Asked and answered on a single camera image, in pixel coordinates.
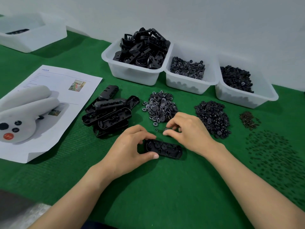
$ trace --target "pile of screws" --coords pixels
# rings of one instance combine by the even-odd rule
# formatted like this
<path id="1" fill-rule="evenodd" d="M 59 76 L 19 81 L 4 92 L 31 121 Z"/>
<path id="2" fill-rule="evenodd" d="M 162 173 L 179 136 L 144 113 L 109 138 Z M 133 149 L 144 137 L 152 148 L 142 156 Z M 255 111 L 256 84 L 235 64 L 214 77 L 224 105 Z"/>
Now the pile of screws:
<path id="1" fill-rule="evenodd" d="M 238 67 L 226 66 L 220 67 L 222 78 L 224 83 L 231 88 L 239 89 L 241 91 L 254 93 L 251 90 L 250 73 L 248 71 L 242 70 Z"/>
<path id="2" fill-rule="evenodd" d="M 216 103 L 215 101 L 202 101 L 194 107 L 196 115 L 215 138 L 225 139 L 231 134 L 231 131 L 227 130 L 230 122 L 227 114 L 223 112 L 224 107 L 223 104 Z"/>
<path id="3" fill-rule="evenodd" d="M 205 65 L 203 64 L 202 60 L 199 63 L 193 63 L 193 60 L 184 61 L 181 58 L 173 57 L 173 61 L 170 65 L 170 72 L 202 80 L 205 70 L 204 66 Z"/>
<path id="4" fill-rule="evenodd" d="M 269 130 L 250 133 L 246 150 L 252 170 L 299 207 L 305 206 L 305 166 L 289 141 Z"/>
<path id="5" fill-rule="evenodd" d="M 249 128 L 250 130 L 256 128 L 261 124 L 261 121 L 258 118 L 255 118 L 259 124 L 256 124 L 252 119 L 254 116 L 252 115 L 251 112 L 246 111 L 243 112 L 242 114 L 239 115 L 239 118 L 242 120 L 242 124 L 246 127 Z"/>
<path id="6" fill-rule="evenodd" d="M 145 106 L 142 111 L 148 111 L 149 118 L 154 121 L 153 126 L 157 127 L 160 122 L 168 122 L 176 115 L 178 109 L 172 100 L 172 94 L 160 91 L 153 92 L 148 102 L 142 103 Z"/>

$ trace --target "white plastic bin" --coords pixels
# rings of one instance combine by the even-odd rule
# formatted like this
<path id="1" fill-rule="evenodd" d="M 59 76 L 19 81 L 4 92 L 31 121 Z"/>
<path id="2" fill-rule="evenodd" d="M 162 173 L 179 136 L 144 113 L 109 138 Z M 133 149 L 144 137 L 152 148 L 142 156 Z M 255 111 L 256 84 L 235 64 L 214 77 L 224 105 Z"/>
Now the white plastic bin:
<path id="1" fill-rule="evenodd" d="M 169 60 L 165 68 L 167 86 L 201 95 L 209 86 L 216 85 L 219 82 L 219 77 L 216 75 L 218 72 L 218 60 L 212 52 L 200 49 L 195 45 L 174 43 L 173 50 L 168 55 Z M 205 65 L 202 80 L 170 72 L 170 65 L 175 56 L 185 61 L 193 60 L 193 62 L 200 62 L 202 60 Z"/>
<path id="2" fill-rule="evenodd" d="M 218 55 L 218 60 L 219 66 L 217 74 L 219 76 L 219 83 L 215 86 L 216 96 L 218 99 L 247 108 L 256 108 L 267 100 L 278 100 L 278 94 L 255 63 L 229 55 Z M 253 83 L 251 89 L 254 93 L 231 88 L 224 83 L 220 67 L 226 67 L 228 65 L 250 72 L 250 80 Z"/>
<path id="3" fill-rule="evenodd" d="M 20 34 L 9 32 L 29 29 Z M 64 20 L 44 14 L 20 14 L 0 18 L 0 44 L 24 53 L 35 51 L 67 37 Z"/>
<path id="4" fill-rule="evenodd" d="M 114 61 L 114 54 L 121 50 L 120 42 L 121 39 L 115 41 L 102 53 L 102 59 L 109 64 L 112 75 L 116 78 L 132 81 L 139 84 L 145 84 L 148 86 L 154 85 L 157 82 L 160 72 L 164 71 L 165 69 L 169 59 L 169 54 L 173 49 L 173 43 L 170 44 L 162 67 L 159 69 L 148 69 L 124 62 Z"/>

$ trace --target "white massager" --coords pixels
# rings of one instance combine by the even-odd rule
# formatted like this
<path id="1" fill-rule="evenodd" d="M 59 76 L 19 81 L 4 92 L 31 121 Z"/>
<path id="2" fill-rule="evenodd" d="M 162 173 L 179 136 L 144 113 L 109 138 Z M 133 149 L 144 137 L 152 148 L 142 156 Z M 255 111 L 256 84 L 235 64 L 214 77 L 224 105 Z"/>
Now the white massager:
<path id="1" fill-rule="evenodd" d="M 59 105 L 44 85 L 9 93 L 0 99 L 0 141 L 18 143 L 36 130 L 36 119 Z"/>

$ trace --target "red button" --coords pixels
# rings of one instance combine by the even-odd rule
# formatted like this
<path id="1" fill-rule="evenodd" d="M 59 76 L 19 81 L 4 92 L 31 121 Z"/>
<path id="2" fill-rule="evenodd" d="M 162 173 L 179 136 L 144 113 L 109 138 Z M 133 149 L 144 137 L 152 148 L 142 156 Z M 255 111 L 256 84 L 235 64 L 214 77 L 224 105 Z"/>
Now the red button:
<path id="1" fill-rule="evenodd" d="M 4 134 L 3 138 L 4 138 L 5 140 L 11 140 L 11 139 L 14 138 L 14 134 L 12 134 L 12 133 L 6 133 L 6 134 Z"/>

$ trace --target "black button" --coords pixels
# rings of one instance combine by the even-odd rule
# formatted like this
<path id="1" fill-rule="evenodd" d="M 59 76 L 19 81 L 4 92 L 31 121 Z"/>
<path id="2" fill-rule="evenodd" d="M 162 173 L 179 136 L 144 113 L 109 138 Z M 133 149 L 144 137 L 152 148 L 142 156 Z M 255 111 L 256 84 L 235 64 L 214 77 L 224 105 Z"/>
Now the black button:
<path id="1" fill-rule="evenodd" d="M 13 132 L 19 132 L 19 128 L 13 128 L 12 131 Z"/>
<path id="2" fill-rule="evenodd" d="M 9 125 L 7 123 L 1 123 L 0 124 L 0 130 L 6 130 L 9 128 Z"/>
<path id="3" fill-rule="evenodd" d="M 16 121 L 16 122 L 15 122 L 15 125 L 18 125 L 18 126 L 19 126 L 19 125 L 21 125 L 21 124 L 22 124 L 21 121 Z"/>

